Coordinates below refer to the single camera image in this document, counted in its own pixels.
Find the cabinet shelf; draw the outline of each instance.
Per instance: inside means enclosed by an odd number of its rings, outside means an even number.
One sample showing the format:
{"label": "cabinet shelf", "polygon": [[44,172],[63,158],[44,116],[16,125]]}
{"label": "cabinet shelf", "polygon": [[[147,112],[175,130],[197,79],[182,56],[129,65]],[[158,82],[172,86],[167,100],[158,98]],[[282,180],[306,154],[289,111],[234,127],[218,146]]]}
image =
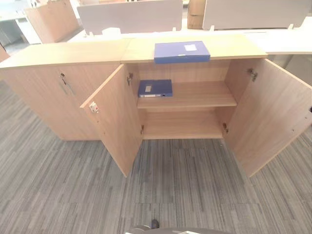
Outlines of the cabinet shelf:
{"label": "cabinet shelf", "polygon": [[174,107],[236,106],[237,103],[223,81],[173,83],[173,97],[142,97],[139,109]]}
{"label": "cabinet shelf", "polygon": [[147,112],[144,139],[222,138],[214,111]]}

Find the blue folder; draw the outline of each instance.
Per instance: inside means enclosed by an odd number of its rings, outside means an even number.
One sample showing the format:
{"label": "blue folder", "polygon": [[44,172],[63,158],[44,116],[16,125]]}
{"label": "blue folder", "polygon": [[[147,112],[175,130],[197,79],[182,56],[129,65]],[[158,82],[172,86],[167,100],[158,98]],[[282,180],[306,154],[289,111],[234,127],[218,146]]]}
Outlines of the blue folder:
{"label": "blue folder", "polygon": [[202,41],[156,43],[154,62],[157,64],[180,62],[208,62],[210,53]]}
{"label": "blue folder", "polygon": [[141,80],[138,89],[140,98],[172,97],[172,83],[170,79]]}

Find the cabinet top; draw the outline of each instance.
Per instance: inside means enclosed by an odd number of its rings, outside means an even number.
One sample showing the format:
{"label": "cabinet top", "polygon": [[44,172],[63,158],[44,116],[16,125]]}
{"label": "cabinet top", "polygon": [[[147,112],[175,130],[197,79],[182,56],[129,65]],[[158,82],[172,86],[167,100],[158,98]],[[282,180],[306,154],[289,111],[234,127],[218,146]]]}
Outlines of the cabinet top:
{"label": "cabinet top", "polygon": [[265,58],[244,35],[153,37],[31,45],[0,63],[0,69],[90,62],[152,62],[155,43],[202,40],[213,59]]}
{"label": "cabinet top", "polygon": [[122,63],[154,61],[155,43],[202,40],[210,59],[266,58],[267,54],[244,35],[209,35],[132,39],[121,58]]}

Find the office floor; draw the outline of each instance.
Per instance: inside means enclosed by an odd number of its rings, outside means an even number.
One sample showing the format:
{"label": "office floor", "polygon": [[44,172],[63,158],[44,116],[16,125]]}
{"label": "office floor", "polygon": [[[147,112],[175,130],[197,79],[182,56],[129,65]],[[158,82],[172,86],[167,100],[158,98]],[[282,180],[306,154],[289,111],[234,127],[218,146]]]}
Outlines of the office floor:
{"label": "office floor", "polygon": [[121,234],[157,218],[312,233],[312,129],[250,180],[222,140],[144,141],[124,178],[100,141],[65,142],[0,82],[0,233]]}

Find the shoe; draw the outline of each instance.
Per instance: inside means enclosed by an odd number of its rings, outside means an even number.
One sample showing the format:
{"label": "shoe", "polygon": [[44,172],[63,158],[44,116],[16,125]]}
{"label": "shoe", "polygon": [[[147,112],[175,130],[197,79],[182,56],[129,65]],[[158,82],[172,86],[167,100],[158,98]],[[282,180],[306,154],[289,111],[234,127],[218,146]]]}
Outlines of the shoe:
{"label": "shoe", "polygon": [[152,229],[159,228],[159,222],[156,219],[152,220],[151,228]]}

